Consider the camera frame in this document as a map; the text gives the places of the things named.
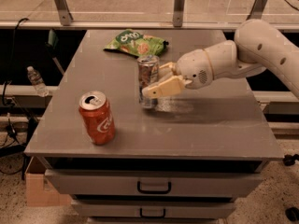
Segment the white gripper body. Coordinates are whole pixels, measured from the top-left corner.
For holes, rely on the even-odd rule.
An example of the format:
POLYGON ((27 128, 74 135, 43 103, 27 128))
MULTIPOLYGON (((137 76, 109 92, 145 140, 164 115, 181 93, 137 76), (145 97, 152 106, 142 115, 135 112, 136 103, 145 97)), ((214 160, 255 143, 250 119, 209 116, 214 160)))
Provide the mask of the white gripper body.
POLYGON ((183 76, 186 89, 201 89, 213 81, 213 70, 207 53, 197 49, 181 56, 177 70, 183 76))

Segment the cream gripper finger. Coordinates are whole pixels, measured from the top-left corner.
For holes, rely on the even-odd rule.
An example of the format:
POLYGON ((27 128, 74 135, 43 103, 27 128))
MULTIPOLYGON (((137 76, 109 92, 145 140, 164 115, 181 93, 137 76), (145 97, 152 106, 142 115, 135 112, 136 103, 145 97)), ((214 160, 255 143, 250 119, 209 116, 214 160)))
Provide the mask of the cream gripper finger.
POLYGON ((173 96, 180 94, 191 83, 190 79, 186 79, 183 76, 164 77, 144 88, 142 94, 150 99, 173 96))
POLYGON ((159 67, 158 77, 159 81, 167 81, 173 79, 177 75, 177 64, 170 62, 165 63, 159 67))

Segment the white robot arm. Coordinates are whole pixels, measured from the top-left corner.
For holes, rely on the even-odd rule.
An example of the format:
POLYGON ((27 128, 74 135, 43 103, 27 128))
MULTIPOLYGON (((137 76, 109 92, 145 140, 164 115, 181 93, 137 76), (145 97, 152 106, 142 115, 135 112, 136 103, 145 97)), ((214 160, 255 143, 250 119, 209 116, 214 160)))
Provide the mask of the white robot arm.
POLYGON ((299 98, 299 48, 262 20, 247 20, 232 40, 181 56, 159 68, 159 80, 142 94, 150 99, 201 89, 213 81, 252 77, 269 70, 299 98))

